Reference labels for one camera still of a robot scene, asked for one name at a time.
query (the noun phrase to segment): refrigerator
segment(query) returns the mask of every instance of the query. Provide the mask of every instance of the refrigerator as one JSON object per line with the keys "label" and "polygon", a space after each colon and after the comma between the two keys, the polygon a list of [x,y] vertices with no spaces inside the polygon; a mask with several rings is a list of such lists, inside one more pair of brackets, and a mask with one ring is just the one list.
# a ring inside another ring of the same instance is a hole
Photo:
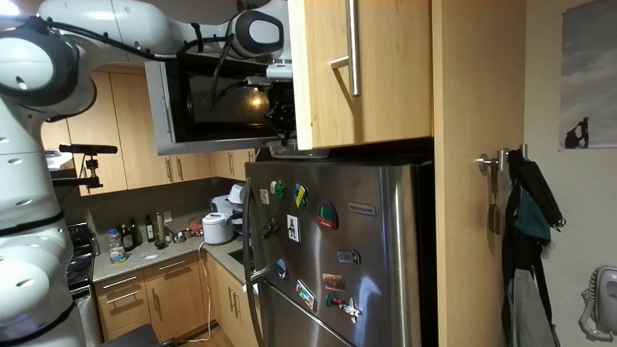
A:
{"label": "refrigerator", "polygon": [[262,347],[431,347],[433,166],[246,164],[244,280]]}

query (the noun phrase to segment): wall picture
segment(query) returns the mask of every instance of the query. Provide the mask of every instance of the wall picture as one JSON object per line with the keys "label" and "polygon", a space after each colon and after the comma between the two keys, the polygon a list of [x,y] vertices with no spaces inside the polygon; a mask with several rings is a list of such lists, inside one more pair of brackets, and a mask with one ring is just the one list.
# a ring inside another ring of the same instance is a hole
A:
{"label": "wall picture", "polygon": [[559,149],[617,147],[617,0],[562,14]]}

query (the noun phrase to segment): countertop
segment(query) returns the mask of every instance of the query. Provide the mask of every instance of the countertop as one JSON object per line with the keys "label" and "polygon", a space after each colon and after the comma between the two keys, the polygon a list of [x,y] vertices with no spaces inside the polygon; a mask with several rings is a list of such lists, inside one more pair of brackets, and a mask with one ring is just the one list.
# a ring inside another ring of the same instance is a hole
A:
{"label": "countertop", "polygon": [[175,257],[183,257],[196,251],[206,251],[213,257],[215,262],[219,262],[233,278],[237,278],[240,284],[244,284],[244,268],[240,262],[229,257],[229,253],[242,249],[240,239],[233,239],[223,245],[204,245],[202,237],[190,237],[183,243],[171,243],[165,249],[156,249],[154,243],[142,243],[136,249],[129,253],[129,259],[123,262],[109,262],[107,253],[100,253],[94,259],[94,274],[92,282],[104,282],[113,276],[121,276],[127,272],[134,272]]}

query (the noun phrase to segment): microwave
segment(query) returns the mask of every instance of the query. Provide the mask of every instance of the microwave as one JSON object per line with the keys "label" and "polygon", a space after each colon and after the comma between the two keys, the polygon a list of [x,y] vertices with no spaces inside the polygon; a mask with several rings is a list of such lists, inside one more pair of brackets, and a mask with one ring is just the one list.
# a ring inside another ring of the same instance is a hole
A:
{"label": "microwave", "polygon": [[260,149],[294,137],[291,79],[265,66],[181,56],[144,62],[158,154]]}

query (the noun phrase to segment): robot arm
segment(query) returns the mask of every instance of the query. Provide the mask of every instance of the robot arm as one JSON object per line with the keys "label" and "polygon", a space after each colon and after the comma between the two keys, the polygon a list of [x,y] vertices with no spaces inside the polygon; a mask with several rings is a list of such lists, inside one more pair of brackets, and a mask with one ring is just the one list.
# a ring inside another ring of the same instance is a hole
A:
{"label": "robot arm", "polygon": [[265,56],[267,75],[291,77],[285,6],[271,0],[229,23],[190,25],[144,2],[48,0],[38,18],[0,31],[0,345],[84,345],[42,122],[86,110],[96,95],[88,73],[104,64],[229,52],[252,64]]}

